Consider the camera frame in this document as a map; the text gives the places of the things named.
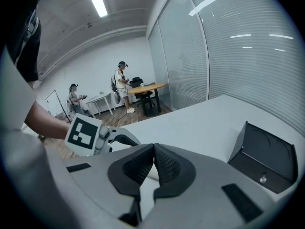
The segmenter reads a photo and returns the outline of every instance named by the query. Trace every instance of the wooden floor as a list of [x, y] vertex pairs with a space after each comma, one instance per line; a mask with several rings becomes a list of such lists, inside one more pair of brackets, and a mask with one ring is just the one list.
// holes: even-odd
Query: wooden floor
[[[171, 109], [164, 105], [162, 102], [160, 102], [161, 105], [161, 113], [159, 115], [163, 115], [166, 113], [171, 112]], [[126, 113], [126, 108], [118, 108], [116, 110], [113, 110], [113, 115], [110, 114], [110, 112], [105, 112], [101, 115], [96, 116], [97, 119], [100, 119], [103, 121], [103, 125], [109, 125], [114, 127], [120, 127], [123, 125], [128, 125], [132, 123], [136, 123], [142, 120], [150, 119], [153, 117], [146, 117], [143, 115], [142, 106], [139, 105], [137, 107], [137, 104], [133, 104], [135, 112], [131, 114]], [[64, 143], [64, 140], [58, 140], [58, 139], [52, 139], [52, 138], [45, 138], [43, 141], [45, 146], [52, 146], [56, 147], [60, 153], [60, 156], [62, 158], [75, 158], [78, 157], [78, 155], [74, 152], [72, 152]]]

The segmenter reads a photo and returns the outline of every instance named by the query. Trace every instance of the black table base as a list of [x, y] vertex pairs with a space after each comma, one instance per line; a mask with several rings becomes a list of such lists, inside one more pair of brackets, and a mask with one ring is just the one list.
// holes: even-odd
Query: black table base
[[149, 106], [150, 106], [149, 109], [146, 109], [146, 108], [145, 108], [145, 103], [144, 103], [144, 100], [143, 100], [143, 96], [142, 96], [142, 94], [139, 94], [140, 101], [141, 101], [141, 105], [142, 105], [142, 109], [143, 109], [143, 114], [144, 114], [145, 116], [147, 116], [147, 117], [156, 116], [156, 115], [158, 115], [159, 113], [161, 113], [161, 107], [160, 107], [160, 102], [159, 102], [158, 90], [155, 89], [155, 90], [154, 90], [154, 93], [155, 93], [155, 96], [156, 96], [157, 107], [153, 107], [153, 106], [152, 106], [151, 98], [150, 98], [150, 96], [147, 94], [147, 95], [148, 95], [147, 98], [148, 98]]

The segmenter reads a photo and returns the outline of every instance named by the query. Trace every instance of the whiteboard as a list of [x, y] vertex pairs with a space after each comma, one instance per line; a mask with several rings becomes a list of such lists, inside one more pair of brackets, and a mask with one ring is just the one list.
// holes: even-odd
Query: whiteboard
[[49, 108], [49, 111], [52, 116], [58, 116], [63, 112], [63, 109], [61, 107], [61, 104], [58, 100], [56, 91], [53, 91], [47, 98], [46, 98], [46, 104]]

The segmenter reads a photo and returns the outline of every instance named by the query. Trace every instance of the frosted glass panel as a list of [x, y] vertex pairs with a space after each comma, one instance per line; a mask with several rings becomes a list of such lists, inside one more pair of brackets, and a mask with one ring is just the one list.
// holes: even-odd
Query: frosted glass panel
[[194, 2], [208, 45], [209, 98], [239, 98], [305, 136], [304, 43], [281, 5], [276, 0]]
[[159, 17], [173, 108], [205, 101], [206, 57], [200, 23], [190, 0], [170, 0]]
[[171, 97], [170, 97], [170, 90], [168, 85], [165, 55], [164, 55], [160, 30], [157, 23], [154, 25], [148, 41], [149, 41], [149, 46], [151, 48], [152, 62], [156, 76], [156, 81], [158, 83], [167, 84], [166, 87], [162, 87], [158, 89], [159, 98], [171, 107]]

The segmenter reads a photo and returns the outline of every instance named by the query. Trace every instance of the round wooden table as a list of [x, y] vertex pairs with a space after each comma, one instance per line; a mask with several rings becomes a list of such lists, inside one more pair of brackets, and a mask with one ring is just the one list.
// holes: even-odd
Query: round wooden table
[[[135, 88], [132, 88], [132, 89], [128, 90], [128, 93], [129, 94], [139, 94], [139, 98], [140, 98], [140, 101], [141, 101], [141, 105], [142, 105], [142, 108], [143, 108], [144, 115], [150, 117], [150, 116], [158, 115], [161, 112], [159, 95], [158, 95], [158, 88], [165, 87], [165, 86], [166, 86], [166, 83], [156, 83], [156, 84], [152, 84], [152, 85], [149, 85], [149, 86], [138, 86], [138, 87], [135, 87]], [[150, 109], [146, 109], [142, 94], [146, 93], [146, 92], [150, 92], [152, 90], [154, 90], [154, 93], [156, 95], [157, 109], [153, 108], [151, 98], [148, 94], [147, 94], [147, 98], [148, 98], [148, 101], [149, 101]]]

